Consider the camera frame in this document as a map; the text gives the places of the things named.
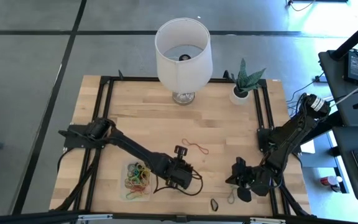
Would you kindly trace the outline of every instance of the black desk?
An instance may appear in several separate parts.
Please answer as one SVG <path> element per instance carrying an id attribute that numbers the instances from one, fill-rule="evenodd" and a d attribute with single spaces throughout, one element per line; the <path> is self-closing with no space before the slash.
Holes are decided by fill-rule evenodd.
<path id="1" fill-rule="evenodd" d="M 358 199 L 358 168 L 351 153 L 352 150 L 358 149 L 358 127 L 333 127 L 333 133 L 354 195 Z"/>
<path id="2" fill-rule="evenodd" d="M 354 84 L 343 80 L 345 66 L 343 60 L 334 61 L 328 52 L 320 52 L 318 56 L 334 98 L 346 95 L 357 88 Z M 353 109 L 353 105 L 356 103 L 358 103 L 358 93 L 337 105 L 343 125 L 358 126 L 358 110 Z"/>

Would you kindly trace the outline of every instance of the white pot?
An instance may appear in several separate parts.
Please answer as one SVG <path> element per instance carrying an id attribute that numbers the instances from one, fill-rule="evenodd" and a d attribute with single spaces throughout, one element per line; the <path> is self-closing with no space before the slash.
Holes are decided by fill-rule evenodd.
<path id="1" fill-rule="evenodd" d="M 234 103 L 235 105 L 243 105 L 244 103 L 246 103 L 248 97 L 249 97 L 249 92 L 248 95 L 246 97 L 238 97 L 236 94 L 234 94 L 234 89 L 236 86 L 233 87 L 233 89 L 231 90 L 230 93 L 230 101 L 232 103 Z"/>

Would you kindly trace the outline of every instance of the white lampshade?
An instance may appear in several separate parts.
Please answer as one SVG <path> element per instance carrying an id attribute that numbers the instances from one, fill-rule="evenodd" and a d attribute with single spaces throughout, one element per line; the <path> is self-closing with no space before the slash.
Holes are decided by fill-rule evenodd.
<path id="1" fill-rule="evenodd" d="M 165 52 L 179 46 L 195 46 L 202 52 L 184 61 L 164 56 Z M 155 35 L 155 51 L 158 79 L 175 93 L 196 92 L 211 78 L 211 37 L 208 29 L 194 19 L 173 19 L 160 27 Z"/>

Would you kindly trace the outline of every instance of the pile of rubber bands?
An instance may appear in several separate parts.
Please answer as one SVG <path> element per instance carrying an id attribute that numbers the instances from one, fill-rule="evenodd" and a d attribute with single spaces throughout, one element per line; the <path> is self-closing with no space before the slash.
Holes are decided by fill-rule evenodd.
<path id="1" fill-rule="evenodd" d="M 126 199 L 132 200 L 150 193 L 150 170 L 138 162 L 129 164 L 125 187 L 129 189 Z"/>

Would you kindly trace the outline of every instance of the table lamp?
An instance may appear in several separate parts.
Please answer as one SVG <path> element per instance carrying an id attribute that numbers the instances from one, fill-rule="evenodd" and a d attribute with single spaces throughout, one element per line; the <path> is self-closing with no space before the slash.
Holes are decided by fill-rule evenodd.
<path id="1" fill-rule="evenodd" d="M 201 50 L 198 55 L 166 55 L 177 47 L 191 46 Z M 211 78 L 213 65 L 211 37 L 202 23 L 189 18 L 173 19 L 159 28 L 155 35 L 157 75 L 165 88 L 172 91 L 174 102 L 188 105 Z"/>

